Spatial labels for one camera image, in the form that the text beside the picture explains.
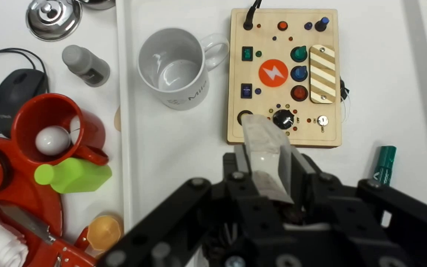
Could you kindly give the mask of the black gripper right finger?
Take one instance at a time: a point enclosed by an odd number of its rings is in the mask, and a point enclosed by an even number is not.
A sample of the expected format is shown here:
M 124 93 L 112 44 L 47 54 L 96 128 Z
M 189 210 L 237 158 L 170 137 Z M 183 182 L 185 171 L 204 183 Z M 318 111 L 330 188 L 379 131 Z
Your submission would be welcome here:
M 294 145 L 280 146 L 280 177 L 291 198 L 318 198 L 327 174 Z

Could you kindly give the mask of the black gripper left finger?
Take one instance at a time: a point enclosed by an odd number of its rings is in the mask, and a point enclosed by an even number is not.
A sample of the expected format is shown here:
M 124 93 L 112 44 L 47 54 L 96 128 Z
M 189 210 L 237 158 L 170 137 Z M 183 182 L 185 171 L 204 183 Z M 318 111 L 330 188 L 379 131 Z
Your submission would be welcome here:
M 250 189 L 250 170 L 243 145 L 235 145 L 222 155 L 222 180 L 231 197 L 244 197 Z

